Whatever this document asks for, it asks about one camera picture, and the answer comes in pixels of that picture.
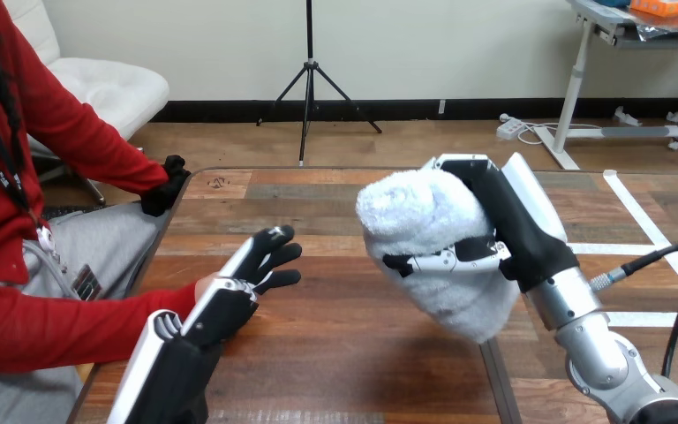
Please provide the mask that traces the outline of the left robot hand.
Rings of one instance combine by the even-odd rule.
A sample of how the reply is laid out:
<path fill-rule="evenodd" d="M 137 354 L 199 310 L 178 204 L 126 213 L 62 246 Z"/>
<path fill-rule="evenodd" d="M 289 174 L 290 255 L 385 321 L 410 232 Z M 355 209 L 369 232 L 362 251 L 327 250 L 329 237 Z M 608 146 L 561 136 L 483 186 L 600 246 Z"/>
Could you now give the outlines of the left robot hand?
<path fill-rule="evenodd" d="M 294 229 L 284 225 L 263 229 L 246 242 L 278 247 L 296 243 L 294 236 Z M 252 318 L 260 295 L 247 283 L 219 277 L 186 319 L 169 309 L 151 313 L 124 371 L 108 421 L 206 422 L 205 389 L 223 344 Z"/>

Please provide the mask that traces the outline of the person's hand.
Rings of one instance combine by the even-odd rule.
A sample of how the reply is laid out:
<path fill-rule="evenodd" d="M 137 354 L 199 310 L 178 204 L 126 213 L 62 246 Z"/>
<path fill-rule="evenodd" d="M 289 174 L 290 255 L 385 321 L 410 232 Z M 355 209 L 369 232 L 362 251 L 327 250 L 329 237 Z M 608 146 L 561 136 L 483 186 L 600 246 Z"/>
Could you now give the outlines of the person's hand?
<path fill-rule="evenodd" d="M 296 269 L 279 270 L 279 267 L 295 261 L 301 254 L 302 246 L 298 243 L 257 247 L 248 240 L 225 262 L 219 272 L 205 276 L 195 284 L 194 298 L 199 300 L 219 277 L 247 283 L 258 294 L 296 284 L 301 279 L 300 272 Z"/>
<path fill-rule="evenodd" d="M 182 156 L 168 155 L 164 163 L 158 166 L 163 181 L 140 196 L 140 206 L 146 215 L 159 217 L 175 204 L 191 176 L 185 165 L 186 161 Z"/>

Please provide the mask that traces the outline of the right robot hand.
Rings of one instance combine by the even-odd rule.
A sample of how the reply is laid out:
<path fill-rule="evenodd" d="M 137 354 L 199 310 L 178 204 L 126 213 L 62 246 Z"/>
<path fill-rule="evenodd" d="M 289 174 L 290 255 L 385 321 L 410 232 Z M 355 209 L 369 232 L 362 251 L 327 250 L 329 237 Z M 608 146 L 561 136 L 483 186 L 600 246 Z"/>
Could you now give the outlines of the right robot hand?
<path fill-rule="evenodd" d="M 388 269 L 407 278 L 413 274 L 472 272 L 478 265 L 498 269 L 523 293 L 566 293 L 588 283 L 567 243 L 556 210 L 524 157 L 513 154 L 498 167 L 487 155 L 443 154 L 425 170 L 458 178 L 482 207 L 493 226 L 429 254 L 384 254 Z"/>

